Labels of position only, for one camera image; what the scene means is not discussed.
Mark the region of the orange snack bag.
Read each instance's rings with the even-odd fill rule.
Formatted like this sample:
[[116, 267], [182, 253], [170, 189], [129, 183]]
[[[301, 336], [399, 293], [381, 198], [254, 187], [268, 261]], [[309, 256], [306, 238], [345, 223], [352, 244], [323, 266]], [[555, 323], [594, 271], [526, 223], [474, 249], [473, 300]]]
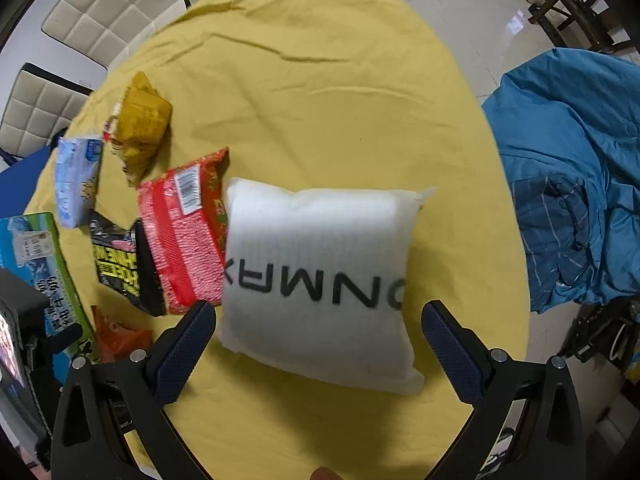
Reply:
[[133, 330], [113, 321], [98, 306], [91, 307], [94, 334], [102, 363], [126, 360], [134, 350], [149, 351], [153, 343], [152, 330]]

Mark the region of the black shoe wipes pack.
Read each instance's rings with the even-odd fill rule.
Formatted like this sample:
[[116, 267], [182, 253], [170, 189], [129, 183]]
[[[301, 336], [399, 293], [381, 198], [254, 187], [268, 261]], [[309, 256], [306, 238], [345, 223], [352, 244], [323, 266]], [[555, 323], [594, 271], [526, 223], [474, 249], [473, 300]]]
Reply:
[[99, 282], [138, 310], [154, 318], [165, 315], [164, 293], [142, 220], [124, 229], [91, 211], [89, 230]]

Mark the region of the light blue tissue pack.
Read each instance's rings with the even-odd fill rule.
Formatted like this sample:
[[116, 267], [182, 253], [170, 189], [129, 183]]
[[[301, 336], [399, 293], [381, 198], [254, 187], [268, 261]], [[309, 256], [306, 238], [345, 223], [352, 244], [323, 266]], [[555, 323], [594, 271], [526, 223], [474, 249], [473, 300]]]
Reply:
[[54, 198], [58, 222], [76, 229], [89, 221], [96, 203], [103, 141], [95, 136], [62, 138], [53, 169]]

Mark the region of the red noodle packet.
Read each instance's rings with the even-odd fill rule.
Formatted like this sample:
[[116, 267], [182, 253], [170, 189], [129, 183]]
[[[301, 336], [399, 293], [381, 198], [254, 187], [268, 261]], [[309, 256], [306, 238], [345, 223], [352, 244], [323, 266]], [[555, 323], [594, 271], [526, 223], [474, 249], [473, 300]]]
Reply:
[[228, 162], [229, 150], [222, 148], [138, 187], [140, 219], [171, 314], [186, 313], [198, 300], [221, 303]]

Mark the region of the yellow snack bag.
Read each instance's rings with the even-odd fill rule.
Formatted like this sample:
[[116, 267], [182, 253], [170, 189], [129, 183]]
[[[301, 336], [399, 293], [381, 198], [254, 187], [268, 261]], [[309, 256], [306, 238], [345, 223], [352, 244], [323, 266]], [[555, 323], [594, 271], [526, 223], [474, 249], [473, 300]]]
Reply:
[[143, 72], [134, 74], [103, 126], [103, 140], [122, 164], [128, 184], [136, 188], [169, 128], [171, 102]]

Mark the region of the white pillow pack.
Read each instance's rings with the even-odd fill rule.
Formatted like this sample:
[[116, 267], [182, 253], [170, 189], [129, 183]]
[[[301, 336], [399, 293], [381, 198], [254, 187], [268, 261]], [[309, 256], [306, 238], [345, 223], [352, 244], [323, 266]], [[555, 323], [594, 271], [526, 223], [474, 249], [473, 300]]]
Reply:
[[402, 318], [427, 193], [285, 188], [235, 178], [218, 338], [285, 372], [412, 396], [424, 384]]

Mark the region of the open cardboard box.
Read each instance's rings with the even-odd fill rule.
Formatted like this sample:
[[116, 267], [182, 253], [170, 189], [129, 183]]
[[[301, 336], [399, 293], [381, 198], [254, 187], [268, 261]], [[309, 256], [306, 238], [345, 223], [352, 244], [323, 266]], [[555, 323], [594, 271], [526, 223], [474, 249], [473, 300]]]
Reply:
[[63, 257], [53, 214], [24, 214], [1, 220], [1, 266], [49, 298], [44, 309], [46, 336], [61, 336], [52, 358], [58, 382], [65, 382], [75, 356], [98, 358], [96, 338]]

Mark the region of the blue foam mat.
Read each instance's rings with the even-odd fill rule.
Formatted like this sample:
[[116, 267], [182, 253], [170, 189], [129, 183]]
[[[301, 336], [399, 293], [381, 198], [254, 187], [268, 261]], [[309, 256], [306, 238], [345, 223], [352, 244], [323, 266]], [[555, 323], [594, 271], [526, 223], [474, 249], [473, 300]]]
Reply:
[[2, 172], [1, 218], [19, 216], [25, 211], [50, 154], [51, 149], [45, 146]]

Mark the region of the left white quilted chair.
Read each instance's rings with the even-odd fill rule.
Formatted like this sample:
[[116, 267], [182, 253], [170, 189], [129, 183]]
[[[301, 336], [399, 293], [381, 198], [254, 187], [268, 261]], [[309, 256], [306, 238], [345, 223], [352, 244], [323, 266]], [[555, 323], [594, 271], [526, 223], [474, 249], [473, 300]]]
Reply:
[[25, 158], [49, 146], [77, 116], [92, 90], [25, 63], [1, 119], [1, 149]]

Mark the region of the white quilted chair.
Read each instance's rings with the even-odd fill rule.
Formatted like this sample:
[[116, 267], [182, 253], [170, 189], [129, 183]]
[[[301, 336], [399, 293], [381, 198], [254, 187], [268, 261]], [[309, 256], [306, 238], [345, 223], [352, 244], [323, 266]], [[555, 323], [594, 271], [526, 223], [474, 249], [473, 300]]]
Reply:
[[25, 158], [49, 146], [77, 116], [92, 90], [25, 63], [1, 119], [1, 149]]
[[111, 72], [190, 5], [190, 0], [58, 0], [41, 30]]

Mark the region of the blue blanket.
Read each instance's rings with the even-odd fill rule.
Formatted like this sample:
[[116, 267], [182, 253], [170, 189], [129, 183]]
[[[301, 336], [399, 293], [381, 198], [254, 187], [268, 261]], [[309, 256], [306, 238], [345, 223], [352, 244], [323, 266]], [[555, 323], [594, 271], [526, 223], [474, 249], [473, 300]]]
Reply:
[[554, 48], [482, 106], [525, 249], [530, 308], [639, 292], [639, 67]]

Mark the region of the right white quilted chair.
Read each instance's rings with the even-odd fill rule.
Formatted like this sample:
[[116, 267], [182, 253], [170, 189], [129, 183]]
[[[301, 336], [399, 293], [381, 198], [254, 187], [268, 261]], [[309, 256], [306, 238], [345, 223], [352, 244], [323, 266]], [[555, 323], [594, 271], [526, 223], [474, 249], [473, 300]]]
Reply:
[[41, 30], [111, 72], [190, 5], [190, 0], [58, 0]]

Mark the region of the yellow tablecloth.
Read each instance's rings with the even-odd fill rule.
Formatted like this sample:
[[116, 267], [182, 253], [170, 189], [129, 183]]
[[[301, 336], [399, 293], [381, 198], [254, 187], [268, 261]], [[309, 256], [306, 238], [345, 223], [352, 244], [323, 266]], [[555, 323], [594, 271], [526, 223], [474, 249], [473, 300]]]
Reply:
[[132, 76], [171, 102], [154, 176], [228, 148], [232, 177], [288, 188], [428, 191], [404, 314], [416, 396], [275, 370], [212, 341], [168, 414], [217, 479], [421, 479], [469, 416], [420, 329], [442, 300], [486, 346], [525, 356], [526, 261], [494, 136], [454, 57], [402, 0], [200, 0], [85, 102], [100, 131]]

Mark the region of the brown wooden chair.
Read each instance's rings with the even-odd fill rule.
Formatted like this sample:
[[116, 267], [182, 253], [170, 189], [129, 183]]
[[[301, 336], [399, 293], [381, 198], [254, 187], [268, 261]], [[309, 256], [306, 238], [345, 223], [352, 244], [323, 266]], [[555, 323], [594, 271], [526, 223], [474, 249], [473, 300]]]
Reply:
[[606, 0], [540, 0], [529, 13], [529, 24], [538, 25], [557, 48], [567, 48], [562, 32], [576, 24], [585, 36], [584, 50], [609, 55], [639, 51], [638, 30], [626, 29], [623, 11]]

